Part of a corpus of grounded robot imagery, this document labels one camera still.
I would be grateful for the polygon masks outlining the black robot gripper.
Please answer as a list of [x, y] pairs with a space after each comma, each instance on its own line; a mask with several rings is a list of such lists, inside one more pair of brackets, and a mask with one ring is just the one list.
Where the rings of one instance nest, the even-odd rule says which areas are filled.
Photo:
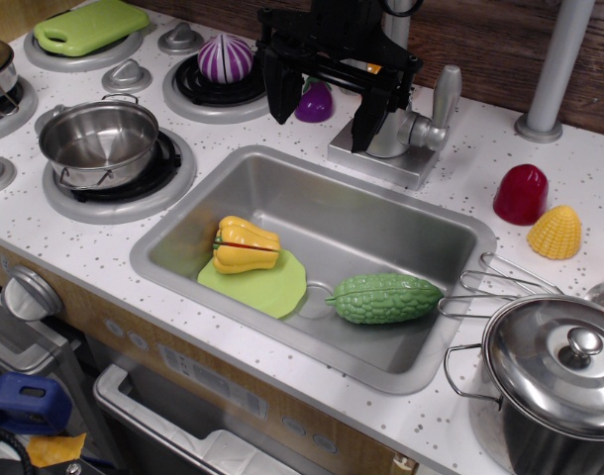
[[[263, 7], [257, 12], [269, 113], [280, 125], [297, 109], [304, 74], [361, 96], [352, 120], [351, 152], [366, 151], [386, 116], [410, 102], [422, 61], [393, 42], [383, 18], [408, 21], [421, 1], [313, 1], [308, 11]], [[381, 67], [377, 74], [366, 65]]]

